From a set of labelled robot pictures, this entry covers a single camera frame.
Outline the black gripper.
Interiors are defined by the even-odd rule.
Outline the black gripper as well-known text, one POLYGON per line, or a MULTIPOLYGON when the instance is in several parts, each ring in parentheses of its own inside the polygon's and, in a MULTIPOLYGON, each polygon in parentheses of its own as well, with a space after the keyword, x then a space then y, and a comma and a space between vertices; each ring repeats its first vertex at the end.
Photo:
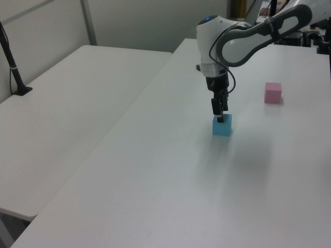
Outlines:
POLYGON ((217 117, 217 122, 224 122, 223 112, 228 111, 228 75, 206 77, 206 83, 208 90, 214 94, 214 98, 211 99, 213 114, 217 117))

